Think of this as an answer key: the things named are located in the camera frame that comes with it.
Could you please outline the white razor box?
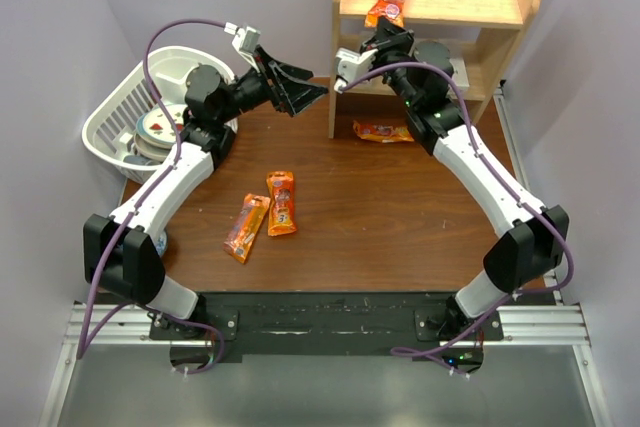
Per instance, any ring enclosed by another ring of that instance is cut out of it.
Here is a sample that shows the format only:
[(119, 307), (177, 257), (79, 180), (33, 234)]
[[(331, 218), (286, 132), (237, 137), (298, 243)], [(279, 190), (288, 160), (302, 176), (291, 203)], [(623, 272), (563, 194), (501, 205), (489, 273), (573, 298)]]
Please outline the white razor box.
[(452, 79), (462, 94), (466, 94), (470, 88), (470, 80), (466, 63), (461, 55), (453, 54), (450, 57), (450, 63), (453, 67)]

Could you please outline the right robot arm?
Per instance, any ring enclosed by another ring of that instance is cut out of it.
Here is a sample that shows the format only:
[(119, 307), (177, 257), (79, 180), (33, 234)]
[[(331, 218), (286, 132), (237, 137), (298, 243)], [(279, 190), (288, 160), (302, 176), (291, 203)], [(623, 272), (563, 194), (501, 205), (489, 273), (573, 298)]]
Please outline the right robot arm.
[(434, 44), (415, 56), (413, 44), (411, 31), (381, 18), (360, 51), (372, 57), (370, 73), (403, 100), (410, 134), (458, 178), (495, 231), (482, 271), (455, 294), (445, 316), (448, 333), (466, 340), (499, 300), (566, 259), (569, 217), (518, 183), (482, 144), (465, 107), (449, 99), (454, 69), (448, 50)]

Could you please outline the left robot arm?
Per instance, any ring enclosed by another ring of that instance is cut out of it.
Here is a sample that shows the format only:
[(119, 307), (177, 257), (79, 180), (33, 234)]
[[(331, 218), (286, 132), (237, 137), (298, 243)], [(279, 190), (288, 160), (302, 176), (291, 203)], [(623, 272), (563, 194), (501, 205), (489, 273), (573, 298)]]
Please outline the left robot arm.
[(153, 70), (132, 72), (118, 94), (157, 82), (173, 85), (170, 98), (184, 106), (185, 120), (168, 158), (142, 187), (109, 216), (92, 215), (83, 227), (85, 278), (135, 304), (172, 317), (185, 339), (200, 337), (207, 315), (199, 294), (171, 279), (155, 241), (191, 192), (230, 152), (237, 117), (269, 102), (294, 117), (327, 95), (311, 71), (273, 59), (256, 49), (256, 65), (242, 77), (219, 59), (196, 49), (163, 47), (150, 55)]

